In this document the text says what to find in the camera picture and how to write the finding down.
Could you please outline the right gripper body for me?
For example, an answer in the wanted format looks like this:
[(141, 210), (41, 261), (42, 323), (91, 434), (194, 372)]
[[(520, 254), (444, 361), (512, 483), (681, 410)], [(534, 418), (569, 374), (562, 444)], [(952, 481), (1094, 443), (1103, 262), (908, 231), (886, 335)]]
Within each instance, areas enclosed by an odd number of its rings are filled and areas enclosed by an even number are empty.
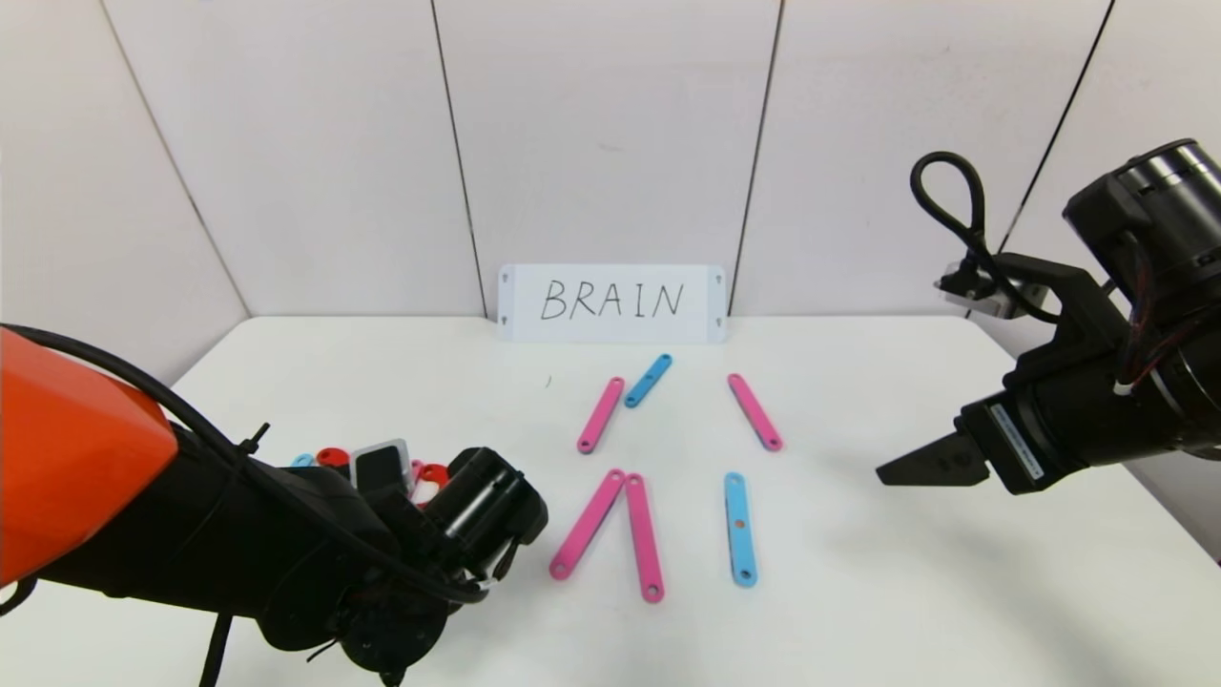
[(956, 427), (1012, 494), (1032, 494), (1070, 473), (1168, 451), (1176, 410), (1156, 388), (1121, 397), (1107, 361), (1042, 377), (1009, 373), (993, 397), (965, 406)]

